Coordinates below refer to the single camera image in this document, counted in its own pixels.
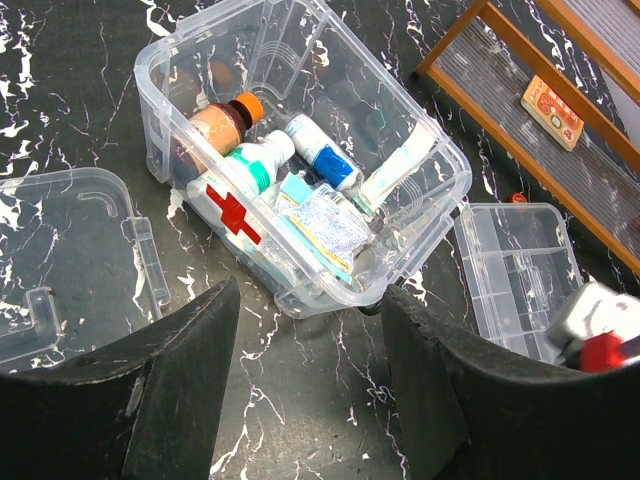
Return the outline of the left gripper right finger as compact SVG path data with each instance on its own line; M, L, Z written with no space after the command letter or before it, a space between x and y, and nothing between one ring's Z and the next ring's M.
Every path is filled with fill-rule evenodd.
M541 363L432 314L397 286L381 320L415 479L635 479L639 368Z

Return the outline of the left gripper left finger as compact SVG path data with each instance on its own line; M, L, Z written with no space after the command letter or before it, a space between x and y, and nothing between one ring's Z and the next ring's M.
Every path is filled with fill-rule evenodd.
M1 379L5 479L205 479L239 320L235 279L51 369Z

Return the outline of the clear compartment tray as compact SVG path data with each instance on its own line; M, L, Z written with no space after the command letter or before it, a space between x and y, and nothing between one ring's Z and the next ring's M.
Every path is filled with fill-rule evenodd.
M556 363L546 330L583 283L560 212L548 203L472 203L454 231L479 335Z

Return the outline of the white bottle green label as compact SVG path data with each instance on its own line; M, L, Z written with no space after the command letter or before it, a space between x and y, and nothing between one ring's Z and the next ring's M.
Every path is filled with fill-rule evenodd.
M232 186L244 194L260 195L276 182L278 170L294 153L293 141L282 130L268 133L257 143L242 143L223 159L223 165L230 168L232 182L206 170L187 185L188 200L206 222L223 228L223 209L206 193L206 188L212 187L223 201L230 199Z

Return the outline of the blue sachet pack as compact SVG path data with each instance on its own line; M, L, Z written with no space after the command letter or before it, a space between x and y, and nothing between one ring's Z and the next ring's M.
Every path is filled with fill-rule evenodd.
M280 217L334 276L350 284L355 257L374 234L354 205L330 184L313 188L300 206Z
M300 206L314 191L305 179L289 172L280 183L275 201L274 211L283 216L289 210Z

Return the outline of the teal white ointment tube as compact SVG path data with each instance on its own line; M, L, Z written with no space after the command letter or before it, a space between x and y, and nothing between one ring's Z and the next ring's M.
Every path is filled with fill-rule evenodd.
M414 126L404 143L360 185L356 201L366 215L373 216L392 190L418 169L436 140L437 135L426 122Z

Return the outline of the brown bottle orange cap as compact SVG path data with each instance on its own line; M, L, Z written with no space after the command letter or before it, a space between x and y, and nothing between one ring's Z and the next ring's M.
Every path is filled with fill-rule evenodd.
M195 113L189 123L220 155L225 156L239 146L246 133L264 118L261 100L244 92L227 103L213 103ZM172 173L178 183L186 184L205 170L205 164L193 148L175 141Z

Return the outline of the clear plastic storage box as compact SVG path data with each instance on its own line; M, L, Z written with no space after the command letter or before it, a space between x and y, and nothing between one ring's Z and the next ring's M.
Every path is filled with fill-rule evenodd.
M134 65L153 176L294 318L371 315L468 193L468 160L323 1L222 1Z

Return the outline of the white medicine carton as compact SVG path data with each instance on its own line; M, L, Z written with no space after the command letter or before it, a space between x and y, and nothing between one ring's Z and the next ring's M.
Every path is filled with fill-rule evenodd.
M521 105L564 150L574 150L584 121L538 75L528 84Z

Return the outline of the blue white bandage roll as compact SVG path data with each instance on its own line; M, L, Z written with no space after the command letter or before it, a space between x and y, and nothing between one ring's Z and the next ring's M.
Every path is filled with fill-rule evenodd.
M284 131L302 159L336 191L349 190L358 183L360 169L310 117L295 115Z

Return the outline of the white gauze packet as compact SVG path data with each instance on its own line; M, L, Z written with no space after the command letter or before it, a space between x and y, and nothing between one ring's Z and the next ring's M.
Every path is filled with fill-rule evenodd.
M285 230L295 236L301 244L301 247L298 249L298 253L301 255L301 258L315 265L322 264L303 244L295 232L284 222L283 224L285 226ZM260 229L258 233L261 236L259 244L254 244L247 236L243 237L244 251L249 255L261 255L264 258L267 268L279 272L281 276L287 279L287 281L293 282L294 277L301 272L301 268L297 266L292 257L283 250L274 237L269 236L264 229Z

